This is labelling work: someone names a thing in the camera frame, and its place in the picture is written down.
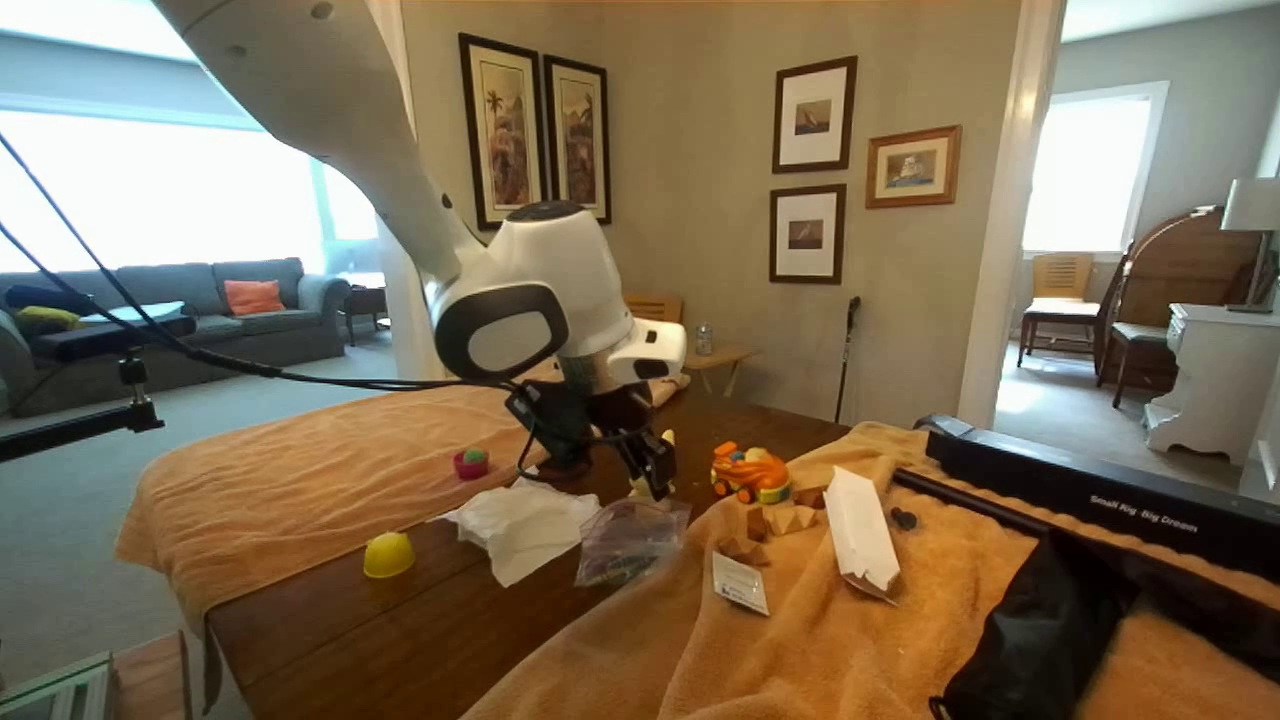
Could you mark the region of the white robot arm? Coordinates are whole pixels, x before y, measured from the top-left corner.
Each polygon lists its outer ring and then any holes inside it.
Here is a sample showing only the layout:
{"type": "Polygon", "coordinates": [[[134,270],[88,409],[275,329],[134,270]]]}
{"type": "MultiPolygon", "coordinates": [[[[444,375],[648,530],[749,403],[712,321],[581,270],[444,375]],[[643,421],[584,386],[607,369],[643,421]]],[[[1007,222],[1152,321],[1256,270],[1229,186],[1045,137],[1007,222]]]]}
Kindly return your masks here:
{"type": "Polygon", "coordinates": [[[648,424],[648,386],[684,369],[688,338],[642,321],[599,222],[563,200],[468,231],[422,166],[404,83],[370,0],[158,0],[216,83],[282,145],[351,182],[410,253],[442,366],[501,386],[549,449],[545,476],[581,476],[596,440],[658,499],[677,449],[648,424]]]}

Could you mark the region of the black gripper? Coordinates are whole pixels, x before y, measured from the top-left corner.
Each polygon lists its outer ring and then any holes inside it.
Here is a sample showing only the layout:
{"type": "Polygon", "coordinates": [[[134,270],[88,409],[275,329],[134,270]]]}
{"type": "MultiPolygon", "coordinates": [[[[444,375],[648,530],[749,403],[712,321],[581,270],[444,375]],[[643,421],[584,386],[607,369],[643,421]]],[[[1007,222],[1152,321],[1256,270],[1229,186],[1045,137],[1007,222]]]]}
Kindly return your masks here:
{"type": "Polygon", "coordinates": [[[577,479],[594,464],[594,449],[620,454],[632,479],[643,479],[658,499],[674,493],[677,444],[652,432],[652,391],[624,386],[594,396],[574,386],[522,382],[507,391],[507,411],[524,428],[524,479],[577,479]]]}

